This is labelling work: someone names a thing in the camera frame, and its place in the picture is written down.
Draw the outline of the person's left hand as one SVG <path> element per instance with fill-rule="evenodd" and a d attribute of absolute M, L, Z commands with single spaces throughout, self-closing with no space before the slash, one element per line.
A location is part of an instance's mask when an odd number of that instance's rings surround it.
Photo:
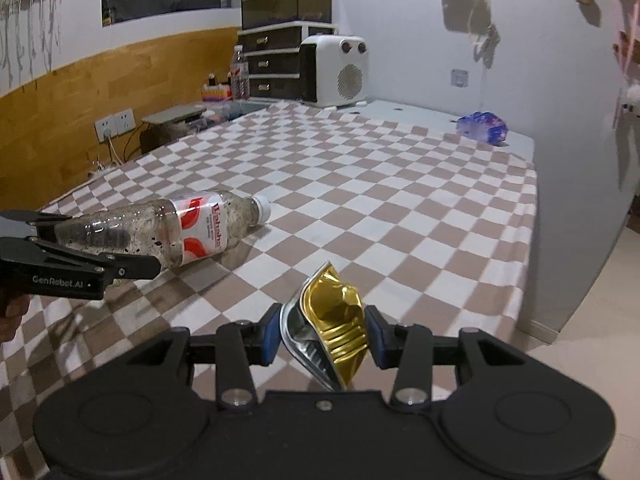
<path fill-rule="evenodd" d="M 0 342 L 12 341 L 15 338 L 22 319 L 27 314 L 32 296 L 23 295 L 12 299 L 6 306 L 6 314 L 0 318 Z"/>

